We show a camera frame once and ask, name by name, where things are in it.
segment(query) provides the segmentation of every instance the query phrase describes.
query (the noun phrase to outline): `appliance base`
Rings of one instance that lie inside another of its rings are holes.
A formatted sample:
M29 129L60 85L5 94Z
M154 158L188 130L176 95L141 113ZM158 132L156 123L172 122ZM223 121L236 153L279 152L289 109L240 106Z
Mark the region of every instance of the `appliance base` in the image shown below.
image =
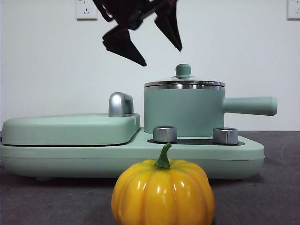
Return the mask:
M1 162L8 171L36 177L37 180L56 177L117 178L132 164L158 158L163 144L150 143L150 139L152 135L141 128L129 142L122 145L2 145ZM259 172L264 161L264 147L241 136L239 141L245 144L174 144L168 151L168 157L198 164L210 179L242 179Z

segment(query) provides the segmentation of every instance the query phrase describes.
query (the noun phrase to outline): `wall socket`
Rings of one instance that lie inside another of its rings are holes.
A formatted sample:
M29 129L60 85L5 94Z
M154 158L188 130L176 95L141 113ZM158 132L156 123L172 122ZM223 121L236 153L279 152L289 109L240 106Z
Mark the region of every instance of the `wall socket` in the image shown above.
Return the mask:
M287 0L287 19L300 19L300 0Z
M97 20L98 9L93 0L76 0L77 20Z

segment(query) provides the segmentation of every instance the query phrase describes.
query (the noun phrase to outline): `gray table surface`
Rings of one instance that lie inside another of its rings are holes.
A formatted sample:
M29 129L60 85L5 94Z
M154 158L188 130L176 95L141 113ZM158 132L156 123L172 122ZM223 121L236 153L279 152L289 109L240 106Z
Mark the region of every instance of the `gray table surface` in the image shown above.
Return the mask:
M210 180L214 225L300 225L300 132L240 132L265 146L260 172L242 180ZM116 179L47 183L0 168L1 225L114 225Z

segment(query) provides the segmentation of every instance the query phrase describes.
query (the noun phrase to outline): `yellow pumpkin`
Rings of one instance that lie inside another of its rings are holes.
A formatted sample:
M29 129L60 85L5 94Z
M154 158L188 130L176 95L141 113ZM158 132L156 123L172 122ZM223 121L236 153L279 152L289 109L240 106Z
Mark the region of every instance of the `yellow pumpkin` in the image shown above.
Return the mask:
M117 225L211 225L215 200L205 171L185 160L169 161L170 146L156 163L134 164L119 177L112 194Z

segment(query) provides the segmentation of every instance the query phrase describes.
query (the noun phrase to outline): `green stem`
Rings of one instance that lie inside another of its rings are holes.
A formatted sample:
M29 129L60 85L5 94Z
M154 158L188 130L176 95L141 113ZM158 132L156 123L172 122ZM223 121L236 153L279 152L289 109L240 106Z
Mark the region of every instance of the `green stem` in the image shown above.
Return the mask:
M167 157L167 151L171 147L171 143L167 143L163 146L163 149L161 150L159 159L157 162L154 164L154 166L159 167L159 168L164 168L164 169L170 169L170 163Z

